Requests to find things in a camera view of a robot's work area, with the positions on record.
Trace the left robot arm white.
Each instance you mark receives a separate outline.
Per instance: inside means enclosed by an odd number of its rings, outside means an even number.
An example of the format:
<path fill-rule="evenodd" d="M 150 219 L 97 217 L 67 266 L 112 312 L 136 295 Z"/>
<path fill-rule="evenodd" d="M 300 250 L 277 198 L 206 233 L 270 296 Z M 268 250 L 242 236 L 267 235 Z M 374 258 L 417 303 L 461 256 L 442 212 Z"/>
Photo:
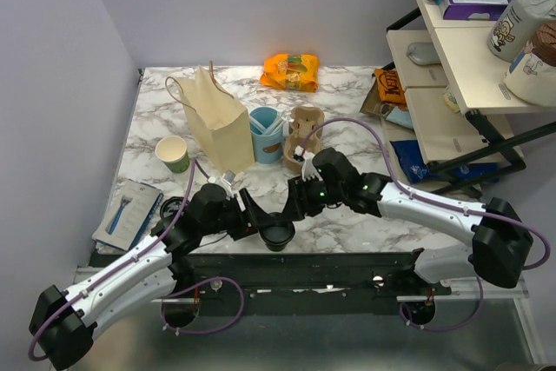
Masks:
<path fill-rule="evenodd" d="M 187 256 L 202 238 L 221 232 L 233 240 L 261 233 L 276 214 L 262 210 L 246 189 L 230 197 L 207 183 L 163 217 L 132 249 L 89 279 L 66 288 L 52 285 L 36 302 L 28 356 L 56 370 L 79 362 L 95 339 L 125 312 L 157 298 L 176 298 L 199 288 Z"/>

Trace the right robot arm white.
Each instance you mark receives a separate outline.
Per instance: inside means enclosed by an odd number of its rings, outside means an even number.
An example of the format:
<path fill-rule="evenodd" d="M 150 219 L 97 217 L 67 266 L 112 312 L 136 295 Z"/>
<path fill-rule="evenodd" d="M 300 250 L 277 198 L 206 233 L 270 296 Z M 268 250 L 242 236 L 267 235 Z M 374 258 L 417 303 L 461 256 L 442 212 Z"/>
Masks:
<path fill-rule="evenodd" d="M 292 180 L 282 211 L 291 222 L 344 205 L 358 214 L 401 219 L 456 240 L 453 246 L 417 251 L 399 275 L 409 294 L 474 275 L 499 288 L 517 286 L 533 238 L 509 203 L 493 199 L 483 205 L 418 192 L 389 176 L 359 172 L 332 148 L 317 154 L 296 148 L 294 159 L 301 174 Z"/>

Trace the black plastic cup lid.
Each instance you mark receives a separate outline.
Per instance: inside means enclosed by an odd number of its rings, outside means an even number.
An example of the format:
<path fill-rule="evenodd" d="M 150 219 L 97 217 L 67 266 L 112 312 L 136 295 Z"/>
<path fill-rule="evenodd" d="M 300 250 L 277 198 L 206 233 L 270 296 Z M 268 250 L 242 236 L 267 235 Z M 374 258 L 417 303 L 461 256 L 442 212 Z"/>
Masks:
<path fill-rule="evenodd" d="M 271 215 L 277 218 L 277 225 L 264 229 L 259 232 L 261 239 L 267 244 L 286 244 L 288 245 L 295 237 L 295 226 L 291 221 L 282 221 L 280 214 L 273 212 Z"/>

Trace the green paper cup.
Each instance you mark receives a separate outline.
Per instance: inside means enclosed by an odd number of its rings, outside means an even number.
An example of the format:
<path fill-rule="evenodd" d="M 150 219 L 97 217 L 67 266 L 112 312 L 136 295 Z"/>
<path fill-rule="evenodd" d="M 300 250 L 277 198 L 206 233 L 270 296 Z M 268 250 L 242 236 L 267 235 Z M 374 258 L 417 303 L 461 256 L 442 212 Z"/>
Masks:
<path fill-rule="evenodd" d="M 184 173 L 190 165 L 188 146 L 180 136 L 166 136 L 155 148 L 156 157 L 175 174 Z"/>
<path fill-rule="evenodd" d="M 266 247 L 270 251 L 281 252 L 282 250 L 284 250 L 287 247 L 287 245 L 286 244 L 267 244 Z"/>

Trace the beige paper bag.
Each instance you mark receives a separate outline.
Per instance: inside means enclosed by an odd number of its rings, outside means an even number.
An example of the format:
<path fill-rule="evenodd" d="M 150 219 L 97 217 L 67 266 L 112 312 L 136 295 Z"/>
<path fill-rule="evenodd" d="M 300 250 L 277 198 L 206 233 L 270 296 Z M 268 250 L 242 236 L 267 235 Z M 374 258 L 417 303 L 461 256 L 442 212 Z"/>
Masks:
<path fill-rule="evenodd" d="M 168 76 L 164 84 L 183 107 L 196 144 L 220 173 L 240 174 L 255 163 L 248 110 L 216 81 L 213 66 L 199 66 L 191 78 Z"/>

